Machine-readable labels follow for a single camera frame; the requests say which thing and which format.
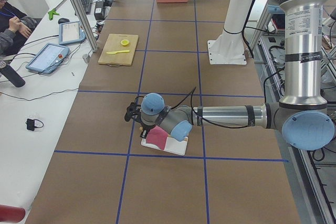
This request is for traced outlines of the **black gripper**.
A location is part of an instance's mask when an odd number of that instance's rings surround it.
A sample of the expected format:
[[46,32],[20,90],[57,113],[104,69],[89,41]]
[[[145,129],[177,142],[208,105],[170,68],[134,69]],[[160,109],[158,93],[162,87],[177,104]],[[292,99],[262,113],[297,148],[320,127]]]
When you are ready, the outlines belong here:
[[138,123],[140,123],[140,125],[142,126],[142,132],[141,132],[141,138],[146,138],[148,132],[152,129],[152,125],[147,125],[145,124],[142,119],[141,119],[141,115],[138,115],[136,117],[136,120]]

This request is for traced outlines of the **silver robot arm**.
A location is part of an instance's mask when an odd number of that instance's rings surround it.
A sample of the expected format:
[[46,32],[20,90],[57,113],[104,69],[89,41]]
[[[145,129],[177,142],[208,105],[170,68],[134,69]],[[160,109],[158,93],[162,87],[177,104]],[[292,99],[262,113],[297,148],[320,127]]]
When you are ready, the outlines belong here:
[[320,94],[322,5],[327,0],[274,0],[285,13],[285,93],[277,103],[260,106],[165,105],[157,93],[147,94],[136,120],[146,138],[155,127],[183,141],[192,127],[212,124],[227,129],[261,126],[281,133],[295,148],[313,151],[329,144],[335,125]]

